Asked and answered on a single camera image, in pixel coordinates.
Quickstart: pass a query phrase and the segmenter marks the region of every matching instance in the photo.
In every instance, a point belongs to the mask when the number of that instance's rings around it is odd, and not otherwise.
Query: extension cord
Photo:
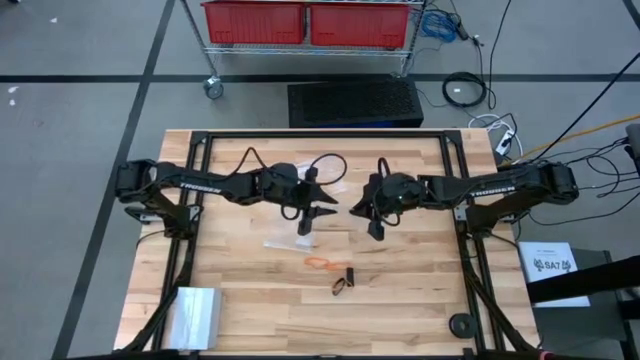
[[[509,150],[509,144],[511,144],[511,139],[515,136],[515,132],[511,129],[507,130],[504,135],[502,135],[502,140],[496,146],[496,152],[502,156],[507,154]]]

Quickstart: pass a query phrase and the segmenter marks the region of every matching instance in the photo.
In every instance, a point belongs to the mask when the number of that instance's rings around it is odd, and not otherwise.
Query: floor
[[[485,44],[485,72],[506,2],[456,0],[466,28]],[[525,149],[555,138],[638,51],[634,3],[640,7],[640,0],[514,1],[494,58],[494,112],[516,116]],[[450,10],[445,0],[437,4]],[[196,18],[203,24],[201,11]],[[313,79],[235,75],[388,74],[400,65],[393,59],[228,56],[218,62],[224,97],[212,102],[202,92],[208,68],[190,31],[174,0],[0,3],[0,228],[6,246],[0,253],[0,359],[111,350],[140,230],[113,203],[108,183],[115,161],[157,157],[169,128],[287,127],[287,81]],[[427,50],[412,73],[437,105],[444,103],[442,74],[479,69],[469,43],[428,50],[434,46],[433,39],[419,40],[417,48]],[[461,96],[469,92],[460,89]],[[639,93],[640,63],[576,131],[636,114]],[[465,127],[469,120],[459,110],[426,102],[423,111],[423,127]],[[482,105],[472,112],[488,110]],[[622,136],[624,127],[614,127],[555,152],[599,147]],[[610,158],[631,170],[623,151]],[[612,181],[585,167],[575,171],[581,186]],[[633,194],[600,199],[596,193],[583,191],[568,207],[541,206],[535,217],[554,222],[607,213]],[[522,240],[569,241],[624,258],[640,253],[633,240],[639,209],[640,202],[632,203],[613,216],[553,227],[526,219]],[[93,277],[78,279],[81,267],[91,270],[90,259],[97,259]],[[67,313],[70,301],[75,310]],[[61,332],[63,322],[77,322],[75,332]],[[622,356],[615,344],[598,339],[545,339],[545,347]]]

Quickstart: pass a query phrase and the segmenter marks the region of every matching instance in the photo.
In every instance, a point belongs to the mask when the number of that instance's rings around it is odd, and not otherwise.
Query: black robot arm
[[[331,209],[312,207],[311,203],[322,201],[337,204],[334,198],[315,183],[317,175],[317,168],[310,167],[305,173],[305,179],[301,180],[295,165],[288,163],[278,163],[246,173],[219,175],[186,169],[170,162],[136,160],[118,168],[115,192],[124,204],[139,202],[144,205],[144,208],[125,209],[136,220],[147,223],[160,218],[164,222],[167,237],[189,239],[195,230],[192,220],[202,211],[195,206],[171,202],[162,194],[162,190],[168,188],[216,194],[242,206],[260,201],[280,205],[287,220],[295,220],[302,214],[298,234],[306,235],[311,231],[311,222],[315,217],[335,213]],[[287,207],[295,209],[295,215],[285,216],[284,209]]]
[[[505,194],[490,205],[462,205],[466,200]],[[521,216],[540,203],[565,205],[578,197],[571,169],[560,163],[539,163],[500,169],[495,174],[457,178],[453,176],[418,175],[378,171],[369,177],[363,197],[351,214],[370,220],[369,234],[384,239],[382,223],[399,225],[404,211],[417,208],[432,210],[456,209],[457,218],[466,220],[469,233],[490,232],[503,217]],[[389,215],[398,216],[390,223]]]

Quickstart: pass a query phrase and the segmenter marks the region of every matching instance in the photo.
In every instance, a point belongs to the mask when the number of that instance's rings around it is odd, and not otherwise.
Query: black metal frame
[[[204,153],[203,153],[203,161],[201,166],[201,171],[208,171],[211,151],[213,148],[213,142],[218,138],[424,138],[424,139],[437,139],[440,143],[440,150],[442,152],[442,162],[445,170],[445,175],[453,176],[453,165],[451,163],[451,154],[449,153],[448,144],[452,144],[455,152],[456,158],[459,164],[459,171],[462,177],[469,177],[469,171],[467,168],[467,161],[464,154],[462,135],[459,130],[444,130],[444,131],[420,131],[420,130],[404,130],[404,131],[372,131],[372,130],[355,130],[355,131],[344,131],[344,130],[328,130],[328,131],[309,131],[309,130],[292,130],[292,131],[230,131],[230,132],[208,132],[208,131],[194,131],[191,135],[190,144],[189,144],[189,152],[187,155],[187,168],[193,168],[195,164],[196,152],[198,150],[199,145],[204,145]],[[187,199],[189,197],[190,191],[188,189],[182,189],[180,193],[179,203],[181,205],[186,205]],[[196,205],[202,206],[204,194],[198,193],[196,196]],[[454,220],[454,228],[456,232],[457,242],[458,242],[458,250],[460,252],[460,262],[462,266],[462,273],[465,281],[465,289],[467,293],[467,302],[469,306],[469,313],[473,316],[478,322],[478,332],[475,335],[475,345],[476,351],[484,351],[487,349],[481,319],[480,319],[480,311],[478,308],[478,301],[476,297],[476,292],[469,282],[468,274],[473,273],[475,271],[471,265],[471,258],[467,248],[467,230],[466,230],[466,222],[463,220],[458,220],[453,211],[451,215]],[[174,282],[176,264],[178,261],[178,254],[180,250],[180,246],[182,241],[178,239],[172,239],[171,247],[169,249],[169,255],[167,260],[167,267],[165,271],[164,282],[162,286],[162,298],[168,296],[175,283],[179,283],[180,286],[189,286],[191,281],[191,273],[193,270],[193,261],[195,258],[195,248],[197,241],[197,229],[200,225],[200,216],[198,216],[194,221],[194,226],[196,229],[196,234],[194,238],[187,242],[187,252],[185,255],[185,265],[183,265],[183,271],[181,271],[181,277],[176,279]],[[484,244],[482,239],[479,237],[474,237],[474,244],[476,246],[477,258],[479,261],[479,270],[480,270],[480,278],[482,279],[484,288],[489,292],[490,296],[493,298],[493,287],[491,284],[491,275],[489,272],[489,266],[487,262],[486,252],[484,249]],[[492,324],[492,332],[493,338],[495,339],[496,350],[504,350],[504,340],[502,337],[502,332],[500,331],[500,326],[497,321],[489,315]],[[151,350],[158,351],[162,347],[162,338],[164,336],[164,328],[165,328],[165,319],[160,321],[160,325],[154,332]],[[453,359],[462,359],[467,356],[460,355],[452,355],[452,356],[334,356],[334,358],[348,358],[354,360],[392,360],[392,359],[430,359],[430,360],[453,360]],[[227,355],[200,355],[199,358],[206,359],[249,359],[249,358],[259,358],[260,360],[270,360],[270,356],[227,356]],[[311,360],[318,359],[318,356],[287,356],[289,360]]]

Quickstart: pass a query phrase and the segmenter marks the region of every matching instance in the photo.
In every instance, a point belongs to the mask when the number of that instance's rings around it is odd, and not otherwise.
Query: small plastic bag
[[[264,246],[273,249],[293,250],[310,254],[313,250],[313,233],[304,236],[296,232],[280,234],[277,237],[265,240]]]
[[[311,167],[311,163],[314,159],[306,160],[296,164],[298,169],[298,177],[304,179],[305,173]],[[317,182],[329,182],[333,179],[337,179],[344,172],[344,164],[340,159],[332,156],[328,156],[314,165],[318,169]],[[347,185],[344,181],[339,180],[334,184],[322,186],[322,189],[329,195],[334,196],[336,194],[347,191]],[[322,207],[331,208],[330,204],[321,203]],[[274,221],[281,222],[278,229],[281,231],[275,234],[273,237],[264,241],[264,247],[273,249],[283,249],[299,251],[309,254],[313,251],[314,236],[313,231],[307,235],[298,235],[298,217],[296,220],[286,220],[280,214],[274,218]]]

